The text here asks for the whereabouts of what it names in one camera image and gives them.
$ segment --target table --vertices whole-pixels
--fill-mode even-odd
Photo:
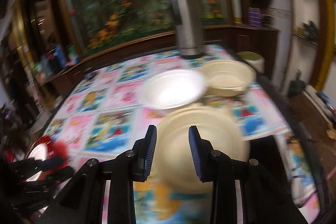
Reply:
[[[82,80],[65,98],[48,124],[44,135],[65,142],[69,164],[78,170],[88,159],[115,158],[143,138],[148,125],[163,118],[147,109],[138,98],[142,84],[150,77],[171,69],[198,69],[216,59],[238,59],[218,44],[206,45],[206,55],[184,60],[176,49],[149,53],[95,70],[96,77]],[[297,136],[296,124],[281,111],[277,94],[259,74],[248,92],[238,98],[205,95],[205,105],[227,106],[240,124],[244,140],[250,141],[250,157],[258,159],[282,185],[291,190],[294,202],[309,223],[325,211],[323,176],[305,154],[307,144]],[[105,189],[103,223],[107,220],[108,183]],[[236,181],[238,223],[244,222],[239,181]],[[168,189],[152,173],[146,183],[134,183],[137,223],[207,223],[211,197],[186,195]]]

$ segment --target bowl rim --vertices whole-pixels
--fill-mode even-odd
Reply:
[[[244,84],[242,85],[235,85],[235,86],[220,86],[220,85],[216,85],[216,83],[211,83],[208,78],[206,77],[206,72],[208,70],[211,70],[211,67],[215,66],[216,64],[218,63],[227,63],[227,64],[230,64],[230,63],[235,63],[236,65],[239,65],[241,66],[242,68],[244,68],[246,71],[248,71],[250,73],[250,76],[251,76],[251,81],[245,81]],[[202,75],[204,76],[206,82],[207,82],[207,85],[208,87],[210,88],[214,88],[214,89],[219,89],[219,90],[245,90],[253,81],[256,80],[256,72],[254,71],[254,69],[243,63],[243,62],[240,62],[240,61],[237,61],[237,60],[212,60],[206,64],[204,64],[202,67],[200,67],[199,71],[202,73]]]
[[[194,96],[193,98],[190,98],[189,100],[185,100],[184,102],[182,103],[178,103],[178,104],[174,104],[174,105],[170,105],[168,107],[158,107],[157,105],[154,105],[152,103],[149,103],[148,100],[146,99],[145,97],[145,90],[147,89],[147,87],[150,85],[151,82],[163,77],[163,76],[166,76],[166,75],[172,75],[172,74],[176,74],[176,73],[187,73],[187,74],[193,74],[193,75],[196,75],[196,77],[200,78],[201,81],[202,81],[202,86],[200,88],[200,92],[197,96]],[[151,108],[151,109],[154,109],[154,110],[167,110],[167,109],[174,109],[174,108],[177,108],[177,107],[181,107],[181,106],[185,106],[185,105],[189,105],[193,102],[195,102],[196,100],[198,100],[199,98],[201,98],[205,92],[207,91],[208,89],[208,86],[206,85],[206,79],[204,77],[204,75],[199,72],[199,71],[196,71],[196,70],[189,70],[189,69],[174,69],[174,70],[168,70],[168,71],[165,71],[165,72],[162,72],[162,73],[159,73],[158,75],[155,75],[154,77],[151,77],[149,78],[141,87],[141,90],[140,90],[140,97],[139,97],[139,100],[145,104],[145,107],[148,107],[148,108]]]

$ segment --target white plate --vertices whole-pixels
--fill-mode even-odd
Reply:
[[[235,160],[247,160],[249,143],[243,141],[238,124],[224,110],[207,106],[188,107],[162,119],[157,125],[154,173],[178,192],[206,193],[211,191],[212,183],[200,182],[189,146],[188,131],[193,125],[214,149]]]
[[[44,143],[41,143],[31,151],[28,158],[34,158],[35,160],[46,160],[47,155],[48,155],[48,148]],[[41,174],[42,171],[31,176],[30,178],[27,179],[27,181],[35,181],[40,177]]]
[[[200,99],[207,87],[201,73],[177,69],[160,73],[142,87],[141,101],[149,108],[168,110]]]

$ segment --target beige bowl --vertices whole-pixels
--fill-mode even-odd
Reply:
[[[207,106],[188,107],[168,114],[157,126],[153,169],[161,181],[181,193],[207,193],[212,183],[196,175],[188,141],[189,127],[197,126],[203,139],[232,159],[247,160],[249,143],[231,117]]]
[[[210,61],[199,71],[206,79],[208,92],[223,97],[243,94],[256,78],[253,68],[233,60]]]

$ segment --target gold trim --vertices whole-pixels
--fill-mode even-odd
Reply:
[[[241,17],[235,17],[233,19],[234,23],[241,23],[242,22],[242,18]]]
[[[321,91],[328,77],[329,68],[334,58],[334,40],[335,40],[335,10],[334,0],[325,0],[327,6],[327,35],[323,61],[315,89]]]

